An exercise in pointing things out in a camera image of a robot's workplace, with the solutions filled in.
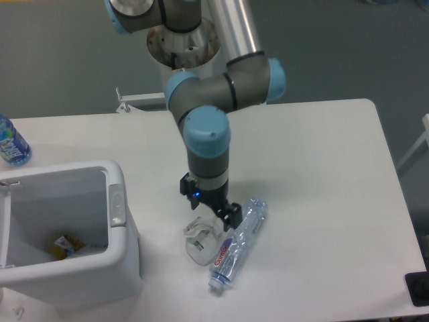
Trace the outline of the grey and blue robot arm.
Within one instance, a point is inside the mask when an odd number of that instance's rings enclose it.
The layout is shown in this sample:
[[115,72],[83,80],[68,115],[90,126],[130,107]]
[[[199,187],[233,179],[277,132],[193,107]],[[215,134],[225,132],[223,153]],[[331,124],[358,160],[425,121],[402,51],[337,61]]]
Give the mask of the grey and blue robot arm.
[[199,1],[106,1],[120,34],[147,30],[147,46],[173,75],[164,87],[188,156],[180,193],[192,208],[208,206],[225,229],[242,221],[227,199],[231,112],[281,97],[286,74],[261,47],[247,1],[209,1],[210,20]]

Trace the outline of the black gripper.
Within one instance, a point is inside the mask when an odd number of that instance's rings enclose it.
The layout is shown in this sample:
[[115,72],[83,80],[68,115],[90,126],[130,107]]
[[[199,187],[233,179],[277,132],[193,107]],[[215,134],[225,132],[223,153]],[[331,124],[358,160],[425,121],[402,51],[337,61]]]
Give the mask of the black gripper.
[[238,203],[228,202],[228,180],[215,189],[204,189],[197,183],[189,172],[180,179],[180,193],[190,201],[191,209],[195,210],[202,203],[211,208],[221,219],[223,231],[238,228],[242,222],[242,208]]

